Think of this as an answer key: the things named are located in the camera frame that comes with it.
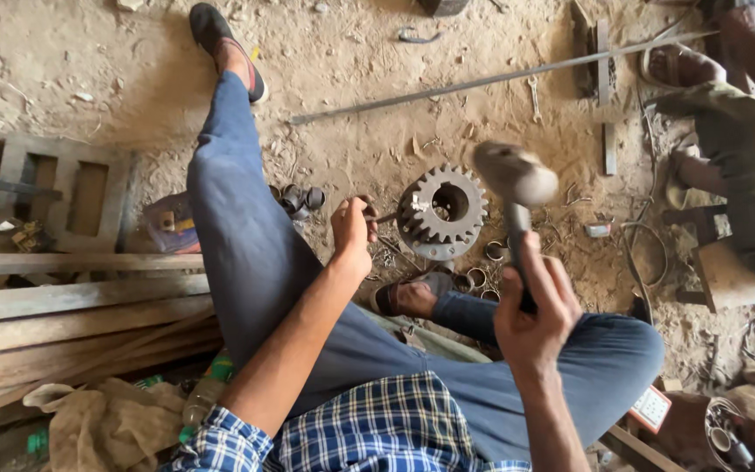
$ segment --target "stack of wooden planks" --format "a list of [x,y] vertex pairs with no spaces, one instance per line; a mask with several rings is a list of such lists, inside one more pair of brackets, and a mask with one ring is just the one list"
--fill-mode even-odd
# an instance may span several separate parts
[[[0,254],[0,274],[200,269],[202,256]],[[215,352],[205,274],[0,290],[0,426],[39,414],[40,385],[78,385]]]

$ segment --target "gear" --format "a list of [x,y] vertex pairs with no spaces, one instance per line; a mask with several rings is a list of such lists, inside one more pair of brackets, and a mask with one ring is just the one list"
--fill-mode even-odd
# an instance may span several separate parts
[[401,239],[427,259],[448,260],[465,253],[488,214],[479,183],[469,170],[447,164],[419,177],[398,205]]

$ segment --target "dirt floor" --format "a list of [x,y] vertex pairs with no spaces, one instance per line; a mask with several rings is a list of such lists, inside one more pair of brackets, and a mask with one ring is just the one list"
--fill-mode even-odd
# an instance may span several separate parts
[[[272,89],[269,102],[255,108],[269,182],[318,186],[328,194],[328,205],[305,225],[305,237],[321,260],[332,253],[328,216],[342,198],[370,193],[382,212],[391,212],[393,199],[423,172],[445,162],[468,166],[474,145],[499,139],[536,152],[560,176],[560,196],[535,209],[533,217],[548,245],[546,253],[564,261],[583,307],[624,312],[637,289],[618,224],[609,239],[589,239],[582,227],[635,219],[651,191],[653,173],[637,94],[646,100],[660,92],[637,84],[634,56],[616,61],[611,104],[601,109],[595,100],[577,99],[571,70],[539,76],[542,124],[531,120],[525,80],[308,125],[285,123],[294,114],[572,57],[569,2],[501,1],[513,4],[505,14],[488,0],[476,0],[461,15],[442,19],[424,16],[411,0],[326,0],[325,13],[305,1],[214,3],[230,18],[237,37],[259,48],[257,64]],[[582,4],[594,19],[609,20],[611,47],[651,39],[685,11],[622,0]],[[0,136],[19,131],[135,149],[140,157],[138,208],[183,191],[216,81],[211,59],[191,39],[186,18],[191,5],[148,0],[136,12],[122,12],[113,0],[0,0]],[[428,45],[400,43],[398,29],[404,25],[414,26],[422,37],[437,31],[443,36]],[[692,14],[679,32],[697,28],[700,18]],[[79,92],[94,98],[83,101],[76,97]],[[603,121],[616,124],[616,177],[603,177]],[[678,287],[698,283],[687,265],[695,238],[658,222],[666,209],[660,188],[668,152],[691,123],[657,117],[654,126],[658,189],[645,221],[654,225],[668,252],[666,275],[651,290],[655,321],[665,337],[665,374],[697,392],[707,378],[715,334],[721,339],[724,378],[737,374],[741,329],[755,307],[714,316],[705,307],[674,302]],[[412,138],[421,145],[435,141],[416,156],[409,149]],[[571,186],[573,197],[591,200],[565,206]],[[490,220],[456,266],[462,271],[482,267],[496,283],[499,265],[482,256],[482,247],[502,239],[504,232],[501,204],[490,194],[489,199]],[[389,226],[382,232],[397,239]],[[664,269],[660,245],[645,232],[639,239],[638,265],[644,278],[653,280]],[[364,282],[362,298],[378,284],[413,272],[383,246],[372,249],[376,280]]]

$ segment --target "blue checkered shirt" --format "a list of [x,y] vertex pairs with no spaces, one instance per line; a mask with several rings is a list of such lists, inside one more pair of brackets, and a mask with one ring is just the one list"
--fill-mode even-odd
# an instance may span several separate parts
[[433,372],[373,381],[282,425],[275,440],[222,406],[162,472],[467,470],[528,472],[528,462],[485,462],[465,417]]

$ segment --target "wooden stool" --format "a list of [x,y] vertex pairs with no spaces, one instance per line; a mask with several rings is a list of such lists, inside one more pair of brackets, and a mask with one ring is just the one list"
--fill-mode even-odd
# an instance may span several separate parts
[[665,224],[688,222],[696,227],[698,247],[692,256],[704,291],[678,290],[678,302],[707,305],[713,313],[755,303],[755,272],[739,260],[730,246],[731,236],[718,239],[715,217],[726,212],[727,205],[713,205],[663,213]]

